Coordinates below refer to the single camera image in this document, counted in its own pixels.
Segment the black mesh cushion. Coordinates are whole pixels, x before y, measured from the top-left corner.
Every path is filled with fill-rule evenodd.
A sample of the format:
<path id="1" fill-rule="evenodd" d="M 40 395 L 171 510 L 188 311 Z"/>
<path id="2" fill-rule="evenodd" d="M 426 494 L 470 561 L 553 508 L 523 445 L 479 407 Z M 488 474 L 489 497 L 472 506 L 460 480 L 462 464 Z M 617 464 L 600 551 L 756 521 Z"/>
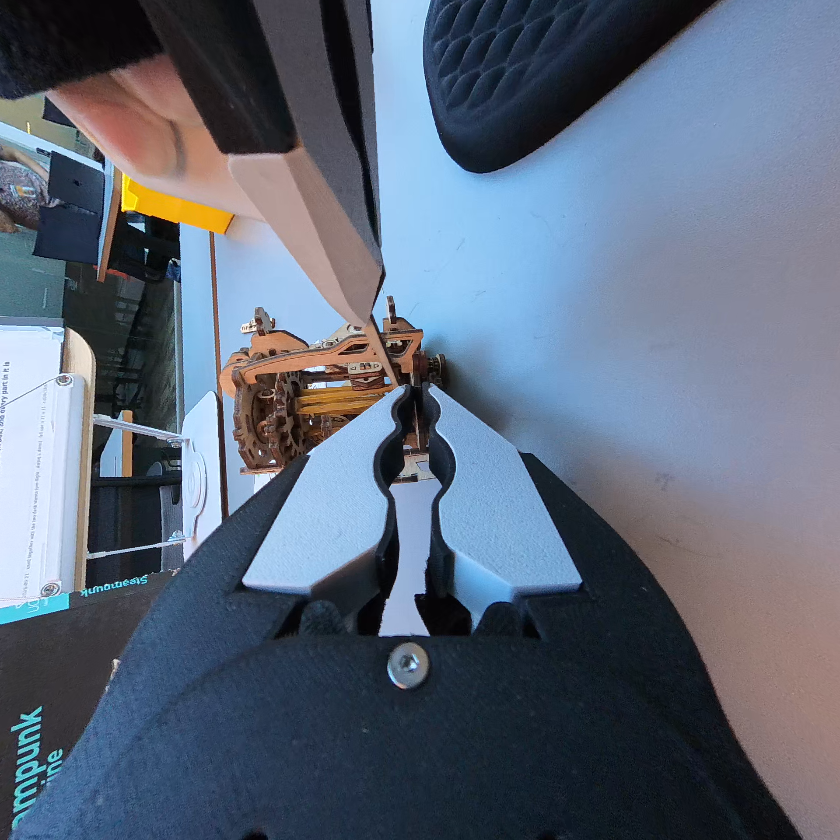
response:
<path id="1" fill-rule="evenodd" d="M 437 133 L 489 173 L 546 144 L 712 1 L 434 1 L 423 67 Z"/>

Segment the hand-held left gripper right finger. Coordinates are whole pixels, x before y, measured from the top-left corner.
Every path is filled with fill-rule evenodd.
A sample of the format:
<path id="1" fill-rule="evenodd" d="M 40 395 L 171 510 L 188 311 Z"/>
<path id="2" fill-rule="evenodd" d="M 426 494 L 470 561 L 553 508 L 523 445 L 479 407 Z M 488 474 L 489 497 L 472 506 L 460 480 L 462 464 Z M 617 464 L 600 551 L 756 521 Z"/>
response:
<path id="1" fill-rule="evenodd" d="M 430 466 L 442 485 L 429 570 L 455 599 L 521 599 L 577 591 L 571 555 L 519 451 L 435 385 L 427 385 Z"/>

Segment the white text sign board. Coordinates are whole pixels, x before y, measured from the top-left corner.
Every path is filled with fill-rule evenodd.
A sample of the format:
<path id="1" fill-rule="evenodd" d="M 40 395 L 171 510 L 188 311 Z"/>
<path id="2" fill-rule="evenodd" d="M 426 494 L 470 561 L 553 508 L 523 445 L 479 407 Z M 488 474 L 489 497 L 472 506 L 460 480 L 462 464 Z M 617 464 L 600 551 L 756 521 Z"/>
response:
<path id="1" fill-rule="evenodd" d="M 85 583 L 96 361 L 63 321 L 1 319 L 1 606 Z"/>

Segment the black box with teal print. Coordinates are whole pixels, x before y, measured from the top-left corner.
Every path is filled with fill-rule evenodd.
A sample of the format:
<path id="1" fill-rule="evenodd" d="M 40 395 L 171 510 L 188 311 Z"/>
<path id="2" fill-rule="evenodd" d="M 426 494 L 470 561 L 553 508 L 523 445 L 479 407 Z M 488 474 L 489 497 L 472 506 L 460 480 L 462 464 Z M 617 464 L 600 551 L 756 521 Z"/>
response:
<path id="1" fill-rule="evenodd" d="M 2 608 L 2 838 L 57 777 L 114 662 L 174 576 L 143 574 Z"/>

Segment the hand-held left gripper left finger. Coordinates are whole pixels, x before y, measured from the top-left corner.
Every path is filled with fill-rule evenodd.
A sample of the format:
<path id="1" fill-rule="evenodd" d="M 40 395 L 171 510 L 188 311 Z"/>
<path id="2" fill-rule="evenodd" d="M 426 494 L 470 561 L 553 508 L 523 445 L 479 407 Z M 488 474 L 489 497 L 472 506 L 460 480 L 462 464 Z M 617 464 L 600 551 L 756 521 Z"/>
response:
<path id="1" fill-rule="evenodd" d="M 398 538 L 390 487 L 404 467 L 412 389 L 402 385 L 316 447 L 246 571 L 291 595 L 389 595 Z"/>

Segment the thin wooden model stick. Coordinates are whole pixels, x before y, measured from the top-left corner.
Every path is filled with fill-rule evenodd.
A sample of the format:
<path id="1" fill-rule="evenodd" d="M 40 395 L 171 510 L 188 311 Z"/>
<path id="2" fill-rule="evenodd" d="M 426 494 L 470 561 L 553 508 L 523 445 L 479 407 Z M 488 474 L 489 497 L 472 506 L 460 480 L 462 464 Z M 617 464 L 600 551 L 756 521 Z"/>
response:
<path id="1" fill-rule="evenodd" d="M 392 364 L 392 360 L 389 357 L 385 344 L 382 339 L 382 335 L 377 328 L 375 318 L 373 314 L 370 315 L 368 322 L 364 327 L 364 334 L 366 335 L 369 341 L 369 349 L 381 364 L 385 378 L 394 386 L 397 387 L 400 385 L 400 377 L 398 373 L 396 373 L 395 368 Z"/>

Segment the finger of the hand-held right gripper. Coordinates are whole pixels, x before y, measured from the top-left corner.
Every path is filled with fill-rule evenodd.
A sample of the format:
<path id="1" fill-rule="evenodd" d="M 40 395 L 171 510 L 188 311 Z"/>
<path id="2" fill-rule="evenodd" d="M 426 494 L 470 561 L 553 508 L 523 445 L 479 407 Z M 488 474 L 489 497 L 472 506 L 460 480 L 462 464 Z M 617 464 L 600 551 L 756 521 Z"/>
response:
<path id="1" fill-rule="evenodd" d="M 228 168 L 324 300 L 365 327 L 382 285 L 343 2 L 254 2 L 297 132 L 286 153 Z"/>
<path id="2" fill-rule="evenodd" d="M 382 221 L 375 124 L 371 3 L 343 1 L 343 9 L 347 18 L 355 83 L 358 88 L 360 131 L 364 140 L 364 166 L 371 188 L 371 226 L 376 244 L 381 245 Z"/>

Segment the person's right hand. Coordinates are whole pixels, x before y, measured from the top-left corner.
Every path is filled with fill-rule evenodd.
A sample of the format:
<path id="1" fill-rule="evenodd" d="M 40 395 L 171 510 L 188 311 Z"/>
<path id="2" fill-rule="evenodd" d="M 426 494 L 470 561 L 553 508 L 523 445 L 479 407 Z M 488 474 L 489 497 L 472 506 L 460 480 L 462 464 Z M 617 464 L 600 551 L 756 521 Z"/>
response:
<path id="1" fill-rule="evenodd" d="M 47 91 L 112 163 L 156 192 L 230 214 L 264 218 L 228 169 L 170 58 Z"/>

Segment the white round-edged stand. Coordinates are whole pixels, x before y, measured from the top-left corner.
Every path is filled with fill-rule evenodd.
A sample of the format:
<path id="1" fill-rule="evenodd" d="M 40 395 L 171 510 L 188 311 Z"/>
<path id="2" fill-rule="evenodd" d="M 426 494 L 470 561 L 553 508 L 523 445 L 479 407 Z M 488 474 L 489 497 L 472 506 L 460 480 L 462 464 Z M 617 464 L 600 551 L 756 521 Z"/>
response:
<path id="1" fill-rule="evenodd" d="M 184 561 L 223 520 L 219 401 L 208 392 L 186 415 L 182 436 Z"/>

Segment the wooden gear model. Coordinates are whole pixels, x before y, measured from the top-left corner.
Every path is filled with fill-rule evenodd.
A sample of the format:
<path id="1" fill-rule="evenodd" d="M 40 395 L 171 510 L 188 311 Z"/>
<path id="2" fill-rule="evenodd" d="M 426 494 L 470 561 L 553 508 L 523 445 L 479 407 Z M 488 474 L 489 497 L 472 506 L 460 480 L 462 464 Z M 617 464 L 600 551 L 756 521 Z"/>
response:
<path id="1" fill-rule="evenodd" d="M 400 385 L 443 389 L 443 354 L 423 347 L 424 332 L 396 314 L 387 297 L 379 330 Z M 250 345 L 232 353 L 219 375 L 234 399 L 234 440 L 243 474 L 273 475 L 338 433 L 395 387 L 369 349 L 364 327 L 346 322 L 328 338 L 307 343 L 276 329 L 263 308 L 241 328 Z"/>

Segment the black square panel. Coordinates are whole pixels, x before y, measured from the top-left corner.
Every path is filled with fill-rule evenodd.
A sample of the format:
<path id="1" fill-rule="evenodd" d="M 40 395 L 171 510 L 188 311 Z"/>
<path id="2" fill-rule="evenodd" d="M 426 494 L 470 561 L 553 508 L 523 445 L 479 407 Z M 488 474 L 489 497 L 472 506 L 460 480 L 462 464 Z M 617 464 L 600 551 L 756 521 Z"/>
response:
<path id="1" fill-rule="evenodd" d="M 48 195 L 58 204 L 39 209 L 33 255 L 96 266 L 100 261 L 104 186 L 100 166 L 52 153 Z"/>

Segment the yellow bin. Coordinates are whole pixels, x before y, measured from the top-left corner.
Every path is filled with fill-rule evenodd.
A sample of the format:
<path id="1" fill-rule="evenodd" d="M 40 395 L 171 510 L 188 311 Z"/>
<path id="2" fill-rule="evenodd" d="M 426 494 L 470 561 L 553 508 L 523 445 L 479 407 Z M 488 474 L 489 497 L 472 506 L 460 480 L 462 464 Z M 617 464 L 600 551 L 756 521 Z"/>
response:
<path id="1" fill-rule="evenodd" d="M 225 235 L 235 215 L 156 192 L 122 173 L 121 209 L 176 224 L 187 224 L 207 232 Z"/>

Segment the wall poster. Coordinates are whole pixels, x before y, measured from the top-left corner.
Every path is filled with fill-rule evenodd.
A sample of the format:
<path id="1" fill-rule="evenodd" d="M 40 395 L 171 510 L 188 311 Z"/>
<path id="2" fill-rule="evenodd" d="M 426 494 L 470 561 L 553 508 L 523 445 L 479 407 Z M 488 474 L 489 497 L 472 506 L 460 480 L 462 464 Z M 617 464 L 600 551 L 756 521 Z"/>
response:
<path id="1" fill-rule="evenodd" d="M 27 152 L 1 143 L 1 232 L 38 230 L 40 211 L 56 202 L 49 195 L 48 170 Z"/>

